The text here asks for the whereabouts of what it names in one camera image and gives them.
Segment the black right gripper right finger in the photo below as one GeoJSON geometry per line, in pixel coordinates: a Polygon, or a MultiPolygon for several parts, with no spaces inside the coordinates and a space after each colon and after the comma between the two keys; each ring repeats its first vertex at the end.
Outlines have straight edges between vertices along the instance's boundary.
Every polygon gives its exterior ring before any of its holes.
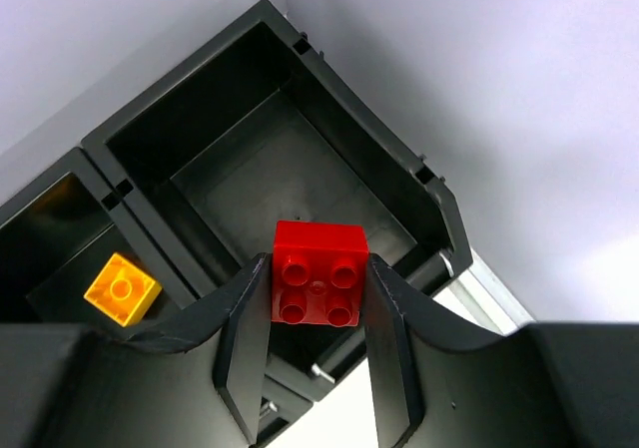
{"type": "Polygon", "coordinates": [[[638,327],[473,324],[372,255],[364,331],[382,447],[634,447],[638,327]]]}

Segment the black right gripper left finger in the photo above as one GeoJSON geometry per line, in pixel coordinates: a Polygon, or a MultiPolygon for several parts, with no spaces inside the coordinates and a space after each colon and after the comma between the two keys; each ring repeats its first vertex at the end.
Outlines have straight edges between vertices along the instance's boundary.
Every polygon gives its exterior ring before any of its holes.
{"type": "Polygon", "coordinates": [[[5,447],[248,447],[271,327],[271,257],[120,340],[82,324],[3,324],[5,447]]]}

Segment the yellow square lego brick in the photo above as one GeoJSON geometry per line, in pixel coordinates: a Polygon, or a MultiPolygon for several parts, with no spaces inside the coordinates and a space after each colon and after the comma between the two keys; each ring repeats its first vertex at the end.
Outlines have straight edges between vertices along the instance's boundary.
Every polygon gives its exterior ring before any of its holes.
{"type": "Polygon", "coordinates": [[[162,292],[160,283],[114,252],[83,298],[121,327],[139,323],[162,292]]]}

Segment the red square lego brick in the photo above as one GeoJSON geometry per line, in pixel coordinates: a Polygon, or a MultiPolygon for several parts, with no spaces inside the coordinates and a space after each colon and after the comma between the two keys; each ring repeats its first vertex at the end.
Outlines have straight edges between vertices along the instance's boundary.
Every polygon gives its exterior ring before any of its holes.
{"type": "Polygon", "coordinates": [[[368,257],[360,225],[279,221],[272,253],[272,321],[358,325],[368,257]]]}

